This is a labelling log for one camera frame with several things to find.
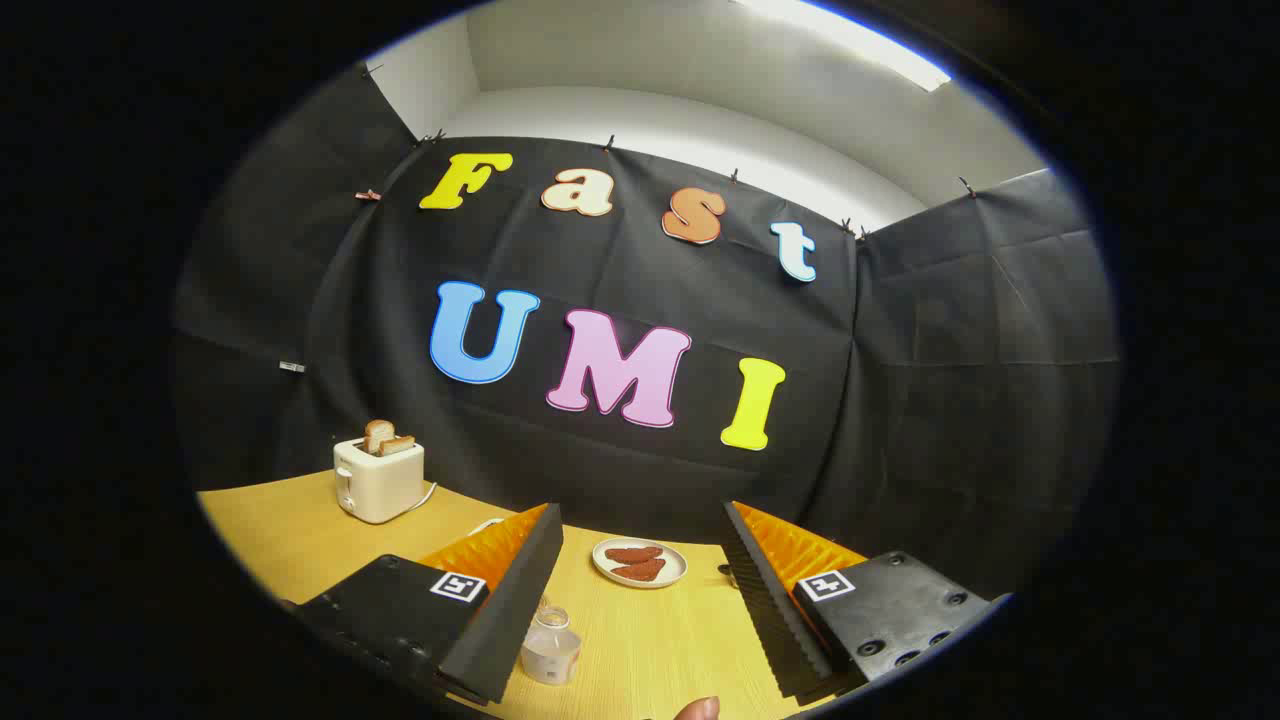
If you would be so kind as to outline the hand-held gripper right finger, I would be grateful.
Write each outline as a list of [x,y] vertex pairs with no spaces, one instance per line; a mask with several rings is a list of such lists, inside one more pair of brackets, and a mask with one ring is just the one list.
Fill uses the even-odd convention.
[[883,685],[1002,606],[902,551],[865,557],[739,501],[722,547],[781,693]]

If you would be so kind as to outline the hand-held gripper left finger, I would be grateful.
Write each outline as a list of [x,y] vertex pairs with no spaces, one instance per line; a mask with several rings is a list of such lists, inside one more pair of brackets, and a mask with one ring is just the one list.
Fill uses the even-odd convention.
[[291,614],[408,691],[498,702],[562,543],[559,505],[541,503],[416,561],[384,553]]

